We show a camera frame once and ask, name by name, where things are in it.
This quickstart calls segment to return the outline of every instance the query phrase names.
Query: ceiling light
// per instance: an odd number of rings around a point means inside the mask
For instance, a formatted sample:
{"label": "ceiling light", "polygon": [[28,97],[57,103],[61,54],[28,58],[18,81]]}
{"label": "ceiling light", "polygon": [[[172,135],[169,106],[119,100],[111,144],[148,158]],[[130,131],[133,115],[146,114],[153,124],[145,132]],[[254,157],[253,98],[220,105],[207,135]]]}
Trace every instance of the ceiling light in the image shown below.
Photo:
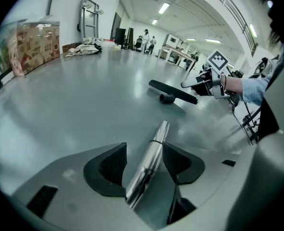
{"label": "ceiling light", "polygon": [[267,1],[267,5],[268,5],[269,8],[271,8],[272,5],[273,5],[273,2],[272,2],[271,0],[268,0],[268,1]]}
{"label": "ceiling light", "polygon": [[256,38],[256,37],[257,37],[257,34],[256,34],[256,31],[254,30],[252,24],[250,24],[249,27],[250,27],[250,31],[251,31],[251,33],[252,33],[252,36]]}
{"label": "ceiling light", "polygon": [[212,43],[217,43],[217,44],[221,44],[221,42],[219,40],[215,40],[215,39],[205,39],[207,42],[212,42]]}
{"label": "ceiling light", "polygon": [[163,14],[163,13],[166,11],[166,9],[168,8],[168,6],[170,6],[170,4],[168,4],[168,3],[165,2],[165,3],[162,5],[162,7],[161,7],[161,9],[159,10],[158,13]]}

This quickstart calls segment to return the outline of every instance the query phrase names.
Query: person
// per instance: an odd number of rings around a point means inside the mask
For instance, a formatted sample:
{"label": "person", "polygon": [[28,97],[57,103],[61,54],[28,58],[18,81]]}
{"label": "person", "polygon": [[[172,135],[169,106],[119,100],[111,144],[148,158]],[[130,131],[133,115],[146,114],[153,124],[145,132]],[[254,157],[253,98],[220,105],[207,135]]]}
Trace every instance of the person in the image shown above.
{"label": "person", "polygon": [[261,106],[258,139],[278,131],[279,126],[271,108],[264,99],[264,92],[272,85],[284,68],[284,0],[271,0],[273,6],[268,13],[271,22],[270,46],[281,42],[282,54],[277,62],[274,72],[261,79],[240,79],[221,76],[221,84],[226,90],[241,94],[245,102],[252,102]]}
{"label": "person", "polygon": [[143,35],[143,40],[142,40],[142,44],[141,44],[141,52],[144,54],[146,45],[148,43],[148,41],[150,40],[150,35],[148,34],[148,30],[145,29],[144,30],[145,34]]}
{"label": "person", "polygon": [[155,44],[156,44],[155,36],[153,36],[153,38],[151,39],[150,44],[151,44],[151,46],[150,46],[149,52],[148,52],[149,55],[153,54],[153,49],[154,49]]}

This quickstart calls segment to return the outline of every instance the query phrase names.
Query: cardboard box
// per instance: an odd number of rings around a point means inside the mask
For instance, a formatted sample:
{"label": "cardboard box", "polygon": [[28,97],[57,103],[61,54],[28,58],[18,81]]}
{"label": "cardboard box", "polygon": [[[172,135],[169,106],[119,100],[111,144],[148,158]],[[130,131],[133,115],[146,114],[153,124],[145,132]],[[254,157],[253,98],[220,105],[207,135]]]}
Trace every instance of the cardboard box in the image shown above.
{"label": "cardboard box", "polygon": [[10,32],[7,47],[15,76],[60,56],[58,22],[18,23]]}

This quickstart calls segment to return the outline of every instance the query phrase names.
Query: metal tube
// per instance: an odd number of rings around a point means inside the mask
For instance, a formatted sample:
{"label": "metal tube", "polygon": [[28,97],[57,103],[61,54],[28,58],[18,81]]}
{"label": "metal tube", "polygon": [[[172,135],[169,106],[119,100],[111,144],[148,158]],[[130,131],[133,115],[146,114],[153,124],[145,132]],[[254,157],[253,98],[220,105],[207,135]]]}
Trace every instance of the metal tube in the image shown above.
{"label": "metal tube", "polygon": [[145,151],[134,177],[126,188],[126,202],[134,208],[156,173],[162,161],[162,143],[166,140],[170,124],[161,122],[156,134]]}

